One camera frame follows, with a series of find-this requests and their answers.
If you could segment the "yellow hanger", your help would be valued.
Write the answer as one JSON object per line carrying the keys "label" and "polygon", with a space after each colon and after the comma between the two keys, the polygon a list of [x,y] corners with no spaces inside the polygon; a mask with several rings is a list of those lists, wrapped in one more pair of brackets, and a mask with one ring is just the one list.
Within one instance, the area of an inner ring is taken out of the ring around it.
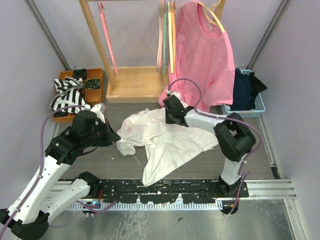
{"label": "yellow hanger", "polygon": [[170,57],[170,73],[174,73],[174,36],[173,36],[173,4],[169,1],[168,4],[168,35],[169,35],[169,57]]}

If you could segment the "white t shirt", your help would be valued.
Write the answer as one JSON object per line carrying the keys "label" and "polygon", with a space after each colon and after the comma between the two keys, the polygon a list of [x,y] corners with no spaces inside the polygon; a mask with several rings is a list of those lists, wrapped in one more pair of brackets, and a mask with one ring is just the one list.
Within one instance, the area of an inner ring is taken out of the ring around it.
{"label": "white t shirt", "polygon": [[127,117],[117,131],[117,149],[123,156],[134,155],[136,147],[144,147],[147,164],[142,184],[155,184],[200,153],[216,145],[216,136],[208,131],[167,124],[165,109],[142,110]]}

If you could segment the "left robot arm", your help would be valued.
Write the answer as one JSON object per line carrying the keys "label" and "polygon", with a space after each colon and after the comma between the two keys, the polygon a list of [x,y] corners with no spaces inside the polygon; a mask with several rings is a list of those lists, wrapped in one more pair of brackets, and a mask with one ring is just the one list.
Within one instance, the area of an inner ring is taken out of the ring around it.
{"label": "left robot arm", "polygon": [[0,211],[0,222],[5,229],[10,228],[21,240],[39,240],[52,221],[72,203],[99,195],[100,179],[85,171],[62,192],[48,198],[75,160],[87,154],[87,148],[108,147],[121,139],[112,130],[104,111],[102,103],[80,110],[74,115],[71,126],[42,150],[40,166],[25,190],[9,208]]}

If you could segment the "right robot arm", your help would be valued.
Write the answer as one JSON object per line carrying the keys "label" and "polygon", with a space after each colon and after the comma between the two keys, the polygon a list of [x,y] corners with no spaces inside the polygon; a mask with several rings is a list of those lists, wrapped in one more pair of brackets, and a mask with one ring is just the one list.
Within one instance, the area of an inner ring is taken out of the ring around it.
{"label": "right robot arm", "polygon": [[238,113],[218,115],[193,106],[184,106],[175,95],[163,100],[166,121],[213,133],[225,157],[218,188],[225,197],[231,197],[240,187],[245,157],[252,151],[256,138]]}

